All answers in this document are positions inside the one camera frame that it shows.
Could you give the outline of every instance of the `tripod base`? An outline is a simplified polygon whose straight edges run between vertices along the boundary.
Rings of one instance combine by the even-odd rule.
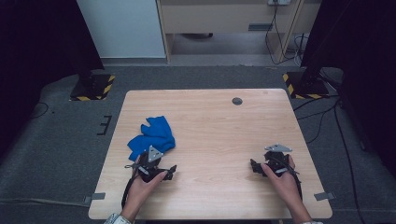
[[[302,88],[300,82],[303,74],[303,72],[288,72],[283,75],[283,80],[292,99],[317,99],[329,96],[329,92],[321,80],[316,80],[310,87]]]
[[[92,75],[94,82],[91,87],[86,87],[81,80],[78,81],[70,94],[71,101],[104,100],[110,91],[115,76]]]

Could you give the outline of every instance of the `hand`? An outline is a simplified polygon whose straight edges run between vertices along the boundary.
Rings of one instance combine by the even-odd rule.
[[[295,164],[291,156],[289,156],[289,165],[294,169]],[[278,177],[267,164],[262,163],[262,169],[273,184],[277,194],[285,203],[294,201],[296,198],[300,199],[296,181],[289,172],[285,172],[281,177]]]
[[[120,215],[133,222],[140,207],[149,197],[150,193],[163,181],[167,171],[156,175],[150,182],[146,183],[140,176],[134,179],[134,183],[128,191],[128,198]]]
[[[295,164],[291,156],[289,156],[289,165],[294,169]],[[295,223],[312,221],[300,198],[296,181],[290,172],[285,172],[281,177],[278,177],[268,165],[262,163],[262,169],[273,184],[279,197],[289,208],[293,221]]]

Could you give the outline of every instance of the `blue towel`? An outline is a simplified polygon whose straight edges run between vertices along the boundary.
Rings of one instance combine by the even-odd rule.
[[[148,118],[146,121],[150,126],[142,124],[140,126],[142,135],[136,136],[128,143],[128,147],[132,150],[129,156],[131,161],[135,161],[145,150],[149,151],[149,146],[155,147],[162,153],[175,147],[175,138],[164,116]]]

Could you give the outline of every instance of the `white cabinet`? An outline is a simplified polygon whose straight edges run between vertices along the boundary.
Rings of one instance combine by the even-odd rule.
[[[78,0],[101,58],[165,58],[155,0]]]

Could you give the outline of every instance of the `small black dot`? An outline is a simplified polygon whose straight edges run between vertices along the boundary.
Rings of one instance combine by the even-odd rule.
[[[235,105],[241,105],[242,104],[242,99],[239,97],[233,98],[233,104]]]

